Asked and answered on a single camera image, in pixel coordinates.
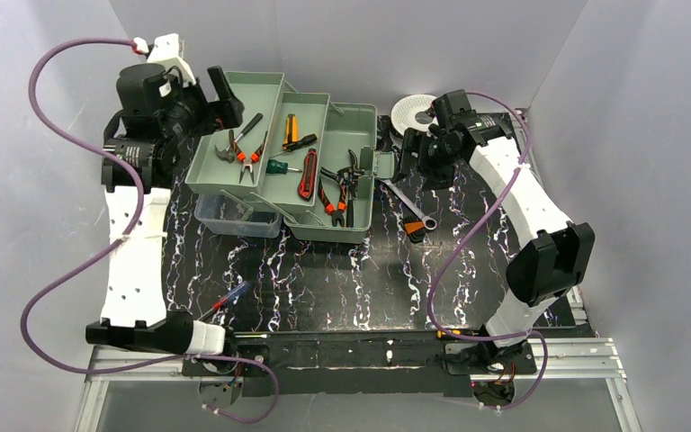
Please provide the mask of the orange yellow cutter pliers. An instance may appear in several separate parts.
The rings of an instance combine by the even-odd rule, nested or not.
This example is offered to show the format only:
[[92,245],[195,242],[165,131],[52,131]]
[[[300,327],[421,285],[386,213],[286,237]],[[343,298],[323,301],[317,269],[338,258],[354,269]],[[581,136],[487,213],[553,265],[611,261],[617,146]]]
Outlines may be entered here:
[[298,140],[298,122],[297,116],[290,113],[286,117],[283,147],[287,148],[292,143]]

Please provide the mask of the black handled tool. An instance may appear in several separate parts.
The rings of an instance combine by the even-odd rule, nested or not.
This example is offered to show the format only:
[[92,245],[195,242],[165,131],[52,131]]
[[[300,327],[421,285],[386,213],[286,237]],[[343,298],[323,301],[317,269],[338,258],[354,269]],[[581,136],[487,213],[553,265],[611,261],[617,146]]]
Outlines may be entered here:
[[246,137],[246,135],[255,128],[255,126],[263,119],[263,114],[257,112],[255,116],[249,121],[249,123],[240,131],[239,134],[235,134],[233,130],[229,131],[229,145],[225,149],[216,148],[216,155],[220,160],[226,162],[244,162],[246,159],[246,154],[240,149],[238,143]]

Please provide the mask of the steel claw hammer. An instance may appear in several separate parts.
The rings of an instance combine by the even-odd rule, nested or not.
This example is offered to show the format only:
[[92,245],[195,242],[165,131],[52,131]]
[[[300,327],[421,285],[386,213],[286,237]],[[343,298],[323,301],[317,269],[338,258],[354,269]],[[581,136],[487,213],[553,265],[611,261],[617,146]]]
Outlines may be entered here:
[[356,196],[356,181],[354,179],[349,179],[345,182],[347,189],[347,209],[345,217],[345,225],[348,228],[354,226],[354,198]]

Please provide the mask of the black precision screwdriver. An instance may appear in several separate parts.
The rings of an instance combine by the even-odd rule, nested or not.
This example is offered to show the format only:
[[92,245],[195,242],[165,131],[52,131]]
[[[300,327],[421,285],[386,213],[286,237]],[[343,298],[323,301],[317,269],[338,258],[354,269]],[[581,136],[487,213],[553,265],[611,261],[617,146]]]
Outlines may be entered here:
[[289,143],[284,143],[282,152],[293,152],[297,149],[302,149],[307,146],[313,145],[316,143],[318,140],[318,136],[315,133],[308,134],[301,139],[289,142]]

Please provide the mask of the red utility knife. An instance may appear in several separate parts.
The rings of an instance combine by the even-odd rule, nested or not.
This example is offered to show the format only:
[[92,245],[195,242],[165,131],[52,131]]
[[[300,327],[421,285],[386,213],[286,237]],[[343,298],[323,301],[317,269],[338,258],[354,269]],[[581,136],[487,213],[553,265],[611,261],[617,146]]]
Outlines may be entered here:
[[297,188],[298,196],[305,201],[310,201],[314,194],[317,163],[317,151],[310,149],[304,158],[301,180]]

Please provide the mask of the green plastic tool box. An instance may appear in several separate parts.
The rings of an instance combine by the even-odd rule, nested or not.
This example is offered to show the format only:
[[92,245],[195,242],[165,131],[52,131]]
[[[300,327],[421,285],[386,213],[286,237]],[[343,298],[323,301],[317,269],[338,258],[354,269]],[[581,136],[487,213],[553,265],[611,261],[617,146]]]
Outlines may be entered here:
[[[209,231],[226,236],[273,238],[281,226],[288,227],[299,240],[359,244],[372,225],[373,192],[378,181],[393,174],[394,158],[377,145],[378,112],[369,103],[339,103],[327,93],[297,91],[281,73],[229,72],[229,84],[245,105],[244,122],[256,113],[263,119],[239,143],[246,153],[261,144],[268,133],[261,160],[254,165],[255,182],[245,174],[238,182],[241,164],[226,162],[216,149],[229,145],[229,131],[215,132],[201,139],[185,178],[197,194],[195,218]],[[293,152],[282,152],[285,122],[294,113],[298,122],[298,140],[315,133],[313,145]],[[298,196],[301,173],[269,175],[270,159],[303,169],[310,149],[318,154],[313,197]],[[336,172],[349,165],[348,150],[358,157],[365,175],[358,181],[354,198],[354,226],[346,226],[347,189],[320,173],[322,167]]]

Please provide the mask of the orange handled wire stripper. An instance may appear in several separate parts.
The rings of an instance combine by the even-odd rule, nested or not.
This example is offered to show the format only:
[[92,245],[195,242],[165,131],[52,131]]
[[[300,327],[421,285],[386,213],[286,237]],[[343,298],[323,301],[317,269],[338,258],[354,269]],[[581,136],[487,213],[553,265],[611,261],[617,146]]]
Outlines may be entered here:
[[250,180],[255,182],[254,165],[258,163],[265,151],[268,133],[264,135],[261,144],[256,148],[254,152],[246,153],[238,145],[240,137],[235,137],[234,133],[230,133],[230,137],[233,139],[230,142],[231,149],[235,152],[236,160],[241,164],[241,169],[238,177],[238,182],[241,184],[245,177],[245,174],[249,174]]

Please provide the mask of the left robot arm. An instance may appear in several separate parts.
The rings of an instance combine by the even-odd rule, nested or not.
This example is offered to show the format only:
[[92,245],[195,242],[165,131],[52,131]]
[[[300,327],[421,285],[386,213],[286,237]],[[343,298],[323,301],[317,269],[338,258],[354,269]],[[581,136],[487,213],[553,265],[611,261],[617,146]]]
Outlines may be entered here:
[[188,140],[237,127],[244,105],[220,67],[208,70],[217,100],[178,67],[139,64],[116,81],[121,109],[103,131],[101,183],[109,211],[107,291],[92,345],[174,355],[221,355],[228,331],[166,306],[162,247],[180,148]]

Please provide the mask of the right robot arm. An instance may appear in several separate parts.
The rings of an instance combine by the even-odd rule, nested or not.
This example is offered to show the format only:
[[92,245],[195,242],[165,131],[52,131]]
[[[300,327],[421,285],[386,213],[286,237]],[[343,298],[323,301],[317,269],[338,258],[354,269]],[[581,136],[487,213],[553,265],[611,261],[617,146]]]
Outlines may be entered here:
[[503,301],[469,336],[471,347],[442,356],[449,363],[488,366],[521,353],[539,317],[583,281],[596,235],[588,223],[574,223],[544,191],[525,161],[531,142],[517,147],[508,116],[476,112],[469,96],[462,89],[410,96],[432,120],[427,126],[394,127],[402,136],[394,178],[417,173],[424,189],[447,189],[457,165],[466,162],[497,198],[484,216],[502,208],[515,229],[520,250],[507,266]]

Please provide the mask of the green stubby screwdriver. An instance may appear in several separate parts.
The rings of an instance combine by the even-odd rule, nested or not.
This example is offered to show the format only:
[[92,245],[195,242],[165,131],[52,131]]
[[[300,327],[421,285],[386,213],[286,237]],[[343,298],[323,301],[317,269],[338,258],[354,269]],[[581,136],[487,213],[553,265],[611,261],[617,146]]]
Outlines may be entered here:
[[269,175],[286,175],[289,172],[301,173],[302,170],[300,168],[290,167],[288,163],[270,159],[266,165],[265,172]]

